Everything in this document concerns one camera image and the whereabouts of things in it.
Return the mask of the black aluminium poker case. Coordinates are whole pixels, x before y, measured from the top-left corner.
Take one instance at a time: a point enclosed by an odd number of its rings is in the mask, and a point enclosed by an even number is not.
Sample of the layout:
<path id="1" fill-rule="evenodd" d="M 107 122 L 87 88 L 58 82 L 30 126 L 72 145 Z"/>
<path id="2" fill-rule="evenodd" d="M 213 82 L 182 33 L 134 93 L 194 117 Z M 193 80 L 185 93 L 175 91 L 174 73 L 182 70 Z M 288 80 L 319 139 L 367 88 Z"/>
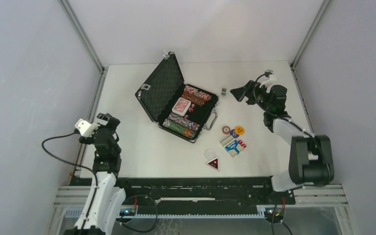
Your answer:
<path id="1" fill-rule="evenodd" d="M 189 139 L 163 127 L 164 120 L 172 113 L 172 107 L 184 93 L 185 85 L 197 88 L 212 96 L 211 100 L 206 101 L 203 106 L 195 105 L 193 112 L 187 110 L 183 116 L 200 125 L 198 131 L 195 131 L 193 139 Z M 172 51 L 163 52 L 162 61 L 156 66 L 144 83 L 142 83 L 136 91 L 135 97 L 152 122 L 156 123 L 161 129 L 191 143 L 197 141 L 202 130 L 211 130 L 213 125 L 207 125 L 207 121 L 210 117 L 217 117 L 215 108 L 218 104 L 219 96 L 187 83 L 184 80 L 177 57 Z"/>

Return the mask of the red playing card deck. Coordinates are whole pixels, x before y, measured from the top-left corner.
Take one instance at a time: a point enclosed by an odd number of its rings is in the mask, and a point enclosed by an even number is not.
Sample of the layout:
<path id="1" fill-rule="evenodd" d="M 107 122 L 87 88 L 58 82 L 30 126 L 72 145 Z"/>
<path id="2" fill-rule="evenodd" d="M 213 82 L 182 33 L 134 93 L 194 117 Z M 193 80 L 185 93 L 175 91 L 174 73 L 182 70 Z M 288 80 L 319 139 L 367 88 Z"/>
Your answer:
<path id="1" fill-rule="evenodd" d="M 172 107 L 171 111 L 172 113 L 177 114 L 179 116 L 184 116 L 187 110 L 190 108 L 190 106 L 191 101 L 180 97 Z"/>

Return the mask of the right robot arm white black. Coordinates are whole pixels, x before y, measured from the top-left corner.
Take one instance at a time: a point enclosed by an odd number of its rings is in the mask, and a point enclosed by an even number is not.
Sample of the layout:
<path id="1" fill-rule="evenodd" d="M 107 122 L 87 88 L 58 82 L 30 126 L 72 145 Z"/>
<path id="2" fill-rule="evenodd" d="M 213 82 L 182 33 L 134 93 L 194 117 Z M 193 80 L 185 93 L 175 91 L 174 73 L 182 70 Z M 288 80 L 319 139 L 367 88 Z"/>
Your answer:
<path id="1" fill-rule="evenodd" d="M 290 146 L 288 169 L 271 178 L 271 185 L 263 190 L 266 202 L 275 204 L 282 199 L 283 191 L 301 187 L 305 183 L 317 186 L 329 184 L 334 179 L 333 156 L 330 138 L 315 135 L 296 124 L 286 109 L 287 88 L 250 80 L 246 85 L 231 89 L 230 93 L 248 105 L 258 105 L 263 111 L 263 123 Z"/>

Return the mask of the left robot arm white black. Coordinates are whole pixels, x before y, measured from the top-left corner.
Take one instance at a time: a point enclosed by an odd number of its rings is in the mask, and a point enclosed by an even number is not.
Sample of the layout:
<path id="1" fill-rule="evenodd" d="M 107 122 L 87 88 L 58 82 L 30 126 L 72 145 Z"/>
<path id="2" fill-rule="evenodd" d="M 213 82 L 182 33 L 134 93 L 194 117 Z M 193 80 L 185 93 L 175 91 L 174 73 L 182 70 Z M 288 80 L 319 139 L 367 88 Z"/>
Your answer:
<path id="1" fill-rule="evenodd" d="M 72 229 L 66 235 L 110 235 L 122 204 L 132 201 L 134 192 L 127 186 L 115 189 L 121 166 L 121 148 L 116 133 L 119 119 L 109 113 L 99 113 L 97 118 L 106 124 L 89 123 L 80 119 L 75 128 L 79 142 L 95 147 L 91 189 L 85 206 Z"/>

